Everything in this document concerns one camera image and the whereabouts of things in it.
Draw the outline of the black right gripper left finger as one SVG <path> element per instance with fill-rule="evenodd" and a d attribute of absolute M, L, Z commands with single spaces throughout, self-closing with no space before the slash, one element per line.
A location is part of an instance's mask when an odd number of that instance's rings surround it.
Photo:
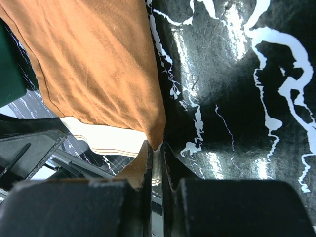
<path fill-rule="evenodd" d="M 112 179 L 17 183 L 0 206 L 3 237 L 149 237 L 152 148 Z"/>

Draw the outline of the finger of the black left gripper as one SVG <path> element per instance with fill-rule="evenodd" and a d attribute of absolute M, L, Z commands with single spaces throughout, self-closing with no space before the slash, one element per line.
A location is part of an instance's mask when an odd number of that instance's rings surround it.
<path fill-rule="evenodd" d="M 0 181 L 13 183 L 31 179 L 67 135 L 60 130 L 0 137 Z"/>

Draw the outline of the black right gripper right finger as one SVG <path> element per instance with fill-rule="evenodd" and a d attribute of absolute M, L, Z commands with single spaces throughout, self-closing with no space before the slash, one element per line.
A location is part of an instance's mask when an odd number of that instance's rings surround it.
<path fill-rule="evenodd" d="M 204 180 L 161 149 L 166 237 L 313 237 L 295 190 L 270 180 Z"/>

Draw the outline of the brown boxer briefs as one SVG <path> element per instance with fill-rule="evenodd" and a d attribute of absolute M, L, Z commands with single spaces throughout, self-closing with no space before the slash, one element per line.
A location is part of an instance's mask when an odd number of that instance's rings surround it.
<path fill-rule="evenodd" d="M 158 153 L 165 108 L 143 0 L 3 0 L 1 19 L 25 48 L 45 104 L 100 155 L 135 161 L 116 178 L 139 188 Z"/>

